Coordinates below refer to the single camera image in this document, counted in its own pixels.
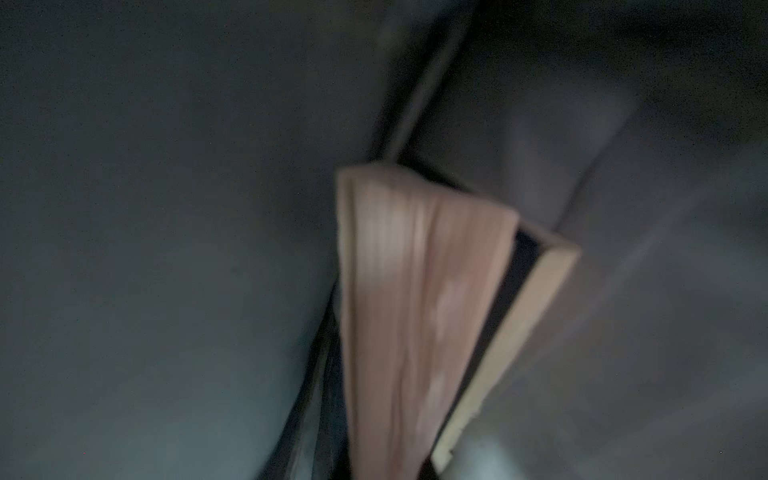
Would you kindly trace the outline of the navy blue student backpack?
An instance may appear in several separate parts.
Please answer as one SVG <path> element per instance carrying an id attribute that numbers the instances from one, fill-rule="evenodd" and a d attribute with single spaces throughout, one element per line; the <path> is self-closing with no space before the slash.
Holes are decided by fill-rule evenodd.
<path id="1" fill-rule="evenodd" d="M 446 478 L 766 477 L 763 1 L 3 2 L 2 477 L 346 477 L 380 159 L 581 250 Z"/>

